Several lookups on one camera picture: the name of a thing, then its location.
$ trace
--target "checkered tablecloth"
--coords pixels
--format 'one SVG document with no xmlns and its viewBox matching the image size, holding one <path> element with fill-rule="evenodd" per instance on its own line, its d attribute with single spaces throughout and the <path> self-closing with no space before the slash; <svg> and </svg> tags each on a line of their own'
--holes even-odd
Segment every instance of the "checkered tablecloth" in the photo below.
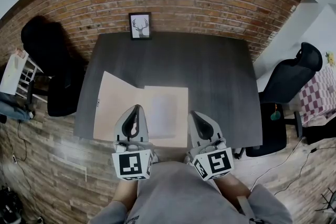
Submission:
<svg viewBox="0 0 336 224">
<path fill-rule="evenodd" d="M 330 66 L 325 66 L 300 90 L 304 126 L 317 116 L 323 115 L 327 122 L 336 116 L 336 91 L 331 93 L 330 86 L 336 89 L 336 75 Z"/>
</svg>

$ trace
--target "person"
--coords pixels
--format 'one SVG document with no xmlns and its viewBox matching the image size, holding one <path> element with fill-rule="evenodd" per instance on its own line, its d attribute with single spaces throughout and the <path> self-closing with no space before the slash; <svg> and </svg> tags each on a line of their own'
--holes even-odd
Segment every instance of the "person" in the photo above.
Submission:
<svg viewBox="0 0 336 224">
<path fill-rule="evenodd" d="M 34 117 L 32 111 L 22 108 L 14 95 L 0 92 L 0 114 L 8 118 L 29 121 Z"/>
<path fill-rule="evenodd" d="M 246 197 L 253 220 L 240 213 L 238 196 Z M 120 223 L 289 224 L 292 218 L 262 185 L 250 191 L 232 174 L 203 181 L 194 167 L 165 162 L 153 164 L 149 179 L 120 181 L 112 202 L 89 221 Z"/>
</svg>

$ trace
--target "dark wood tabletop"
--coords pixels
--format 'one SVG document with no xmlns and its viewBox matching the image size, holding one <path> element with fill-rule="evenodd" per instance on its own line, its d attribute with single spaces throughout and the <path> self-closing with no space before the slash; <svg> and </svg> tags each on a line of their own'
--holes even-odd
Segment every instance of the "dark wood tabletop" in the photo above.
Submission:
<svg viewBox="0 0 336 224">
<path fill-rule="evenodd" d="M 257 83 L 243 40 L 187 33 L 153 33 L 151 40 L 100 35 L 79 98 L 77 136 L 93 139 L 104 71 L 138 88 L 188 87 L 188 109 L 215 120 L 227 146 L 262 144 Z"/>
</svg>

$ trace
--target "shirt sleeve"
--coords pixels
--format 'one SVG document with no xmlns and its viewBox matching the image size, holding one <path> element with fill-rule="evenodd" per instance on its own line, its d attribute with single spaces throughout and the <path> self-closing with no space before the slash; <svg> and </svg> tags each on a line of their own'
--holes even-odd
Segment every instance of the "shirt sleeve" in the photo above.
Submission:
<svg viewBox="0 0 336 224">
<path fill-rule="evenodd" d="M 256 218 L 263 220 L 265 223 L 293 223 L 287 208 L 263 185 L 254 187 L 247 200 Z"/>
<path fill-rule="evenodd" d="M 112 201 L 102 209 L 88 224 L 122 224 L 125 222 L 127 209 L 119 201 Z"/>
</svg>

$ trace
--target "white cube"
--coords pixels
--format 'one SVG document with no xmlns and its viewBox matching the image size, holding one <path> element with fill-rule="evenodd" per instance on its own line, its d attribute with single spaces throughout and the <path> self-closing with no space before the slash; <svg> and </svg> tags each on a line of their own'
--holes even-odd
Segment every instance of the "white cube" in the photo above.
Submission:
<svg viewBox="0 0 336 224">
<path fill-rule="evenodd" d="M 153 153 L 151 150 L 112 153 L 117 176 L 123 180 L 148 179 L 151 175 Z"/>
<path fill-rule="evenodd" d="M 224 176 L 234 169 L 231 148 L 198 154 L 193 165 L 204 181 Z"/>
</svg>

